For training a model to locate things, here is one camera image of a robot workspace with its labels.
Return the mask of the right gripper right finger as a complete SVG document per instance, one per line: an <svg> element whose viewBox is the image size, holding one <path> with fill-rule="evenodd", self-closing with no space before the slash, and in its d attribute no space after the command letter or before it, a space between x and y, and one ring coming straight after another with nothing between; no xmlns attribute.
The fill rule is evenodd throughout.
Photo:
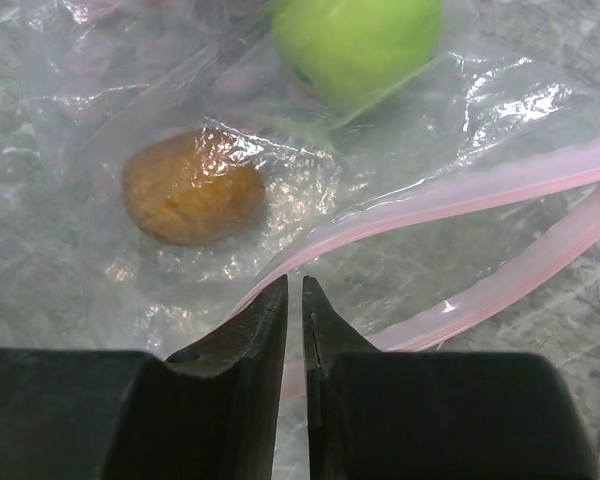
<svg viewBox="0 0 600 480"><path fill-rule="evenodd" d="M314 479L594 479L567 386L544 357L375 348L319 282L302 291Z"/></svg>

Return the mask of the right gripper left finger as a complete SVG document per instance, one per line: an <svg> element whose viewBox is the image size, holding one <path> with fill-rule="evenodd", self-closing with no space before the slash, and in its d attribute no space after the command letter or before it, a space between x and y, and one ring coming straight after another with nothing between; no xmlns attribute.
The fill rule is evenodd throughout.
<svg viewBox="0 0 600 480"><path fill-rule="evenodd" d="M165 360L0 348L0 479L268 479L288 281Z"/></svg>

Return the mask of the clear zip top bag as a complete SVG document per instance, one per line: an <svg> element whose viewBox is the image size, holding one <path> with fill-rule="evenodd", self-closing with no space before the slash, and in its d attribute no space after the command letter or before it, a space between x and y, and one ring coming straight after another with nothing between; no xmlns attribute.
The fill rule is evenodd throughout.
<svg viewBox="0 0 600 480"><path fill-rule="evenodd" d="M0 1L0 346L202 337L275 275L317 277L383 349L570 354L515 314L600 245L600 1L448 1L428 65L365 112L304 94L260 1ZM165 245L126 160L228 134L253 220Z"/></svg>

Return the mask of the fake brown kiwi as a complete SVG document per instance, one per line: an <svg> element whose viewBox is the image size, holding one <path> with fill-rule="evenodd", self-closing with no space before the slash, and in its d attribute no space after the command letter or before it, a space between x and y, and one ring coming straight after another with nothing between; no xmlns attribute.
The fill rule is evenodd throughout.
<svg viewBox="0 0 600 480"><path fill-rule="evenodd" d="M154 143L124 165L121 186L131 220L173 246L207 244L258 218L265 183L250 147L203 127Z"/></svg>

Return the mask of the fake green apple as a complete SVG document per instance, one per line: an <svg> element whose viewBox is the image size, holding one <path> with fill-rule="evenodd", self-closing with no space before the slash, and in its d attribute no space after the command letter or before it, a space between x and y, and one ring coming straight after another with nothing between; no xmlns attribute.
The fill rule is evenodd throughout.
<svg viewBox="0 0 600 480"><path fill-rule="evenodd" d="M271 33L302 86L357 110L430 61L442 21L441 1L274 1Z"/></svg>

